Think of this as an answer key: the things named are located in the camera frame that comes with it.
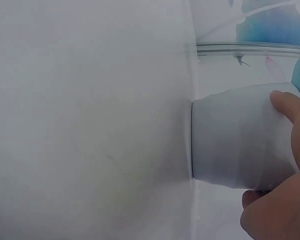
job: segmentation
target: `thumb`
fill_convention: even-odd
[[[295,123],[300,112],[300,97],[289,92],[273,91],[270,100],[276,110],[285,115],[292,123]]]

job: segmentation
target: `hand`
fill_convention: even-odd
[[[270,94],[273,106],[292,123],[291,147],[300,169],[300,98],[287,92]],[[268,194],[242,196],[242,228],[255,240],[300,240],[300,172]]]

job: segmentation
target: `metal rod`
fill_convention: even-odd
[[[198,56],[282,56],[300,57],[300,46],[262,42],[200,43]]]

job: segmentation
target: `white cup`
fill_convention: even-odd
[[[299,171],[291,149],[292,123],[272,106],[273,90],[289,82],[228,90],[192,104],[193,177],[230,188],[270,191]]]

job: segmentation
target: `fingernail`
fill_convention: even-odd
[[[282,94],[282,91],[278,91],[278,90],[273,90],[270,95],[273,95],[273,94]]]

